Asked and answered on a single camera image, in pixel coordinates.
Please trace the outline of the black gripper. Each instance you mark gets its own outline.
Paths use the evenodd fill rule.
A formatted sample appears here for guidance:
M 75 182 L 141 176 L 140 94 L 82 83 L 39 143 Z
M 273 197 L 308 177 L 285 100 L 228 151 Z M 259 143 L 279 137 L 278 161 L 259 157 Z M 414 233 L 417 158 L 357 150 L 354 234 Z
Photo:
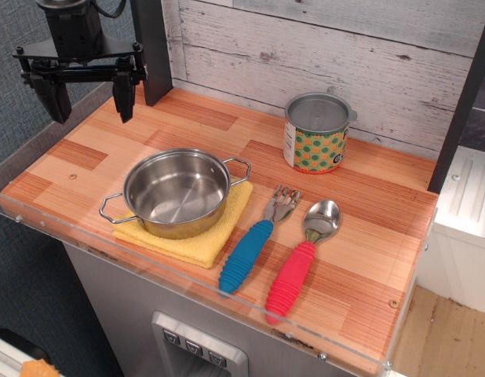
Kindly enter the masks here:
M 64 82 L 113 82 L 112 94 L 123 123 L 133 118 L 135 85 L 148 77 L 143 46 L 106 35 L 101 17 L 116 18 L 118 7 L 43 7 L 51 37 L 17 46 L 13 52 L 53 121 L 64 124 L 71 101 Z

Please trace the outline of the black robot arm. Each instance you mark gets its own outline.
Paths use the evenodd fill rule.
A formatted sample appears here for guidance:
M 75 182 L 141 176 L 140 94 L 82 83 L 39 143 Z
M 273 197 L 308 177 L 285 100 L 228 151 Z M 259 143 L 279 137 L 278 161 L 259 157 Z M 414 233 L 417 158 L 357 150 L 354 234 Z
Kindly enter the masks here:
M 107 13 L 95 1 L 38 1 L 49 25 L 51 38 L 17 46 L 21 78 L 38 96 L 53 121 L 65 123 L 71 114 L 66 85 L 110 82 L 121 120 L 133 117 L 136 86 L 148 78 L 144 49 L 106 35 L 100 18 L 116 18 L 126 3 Z

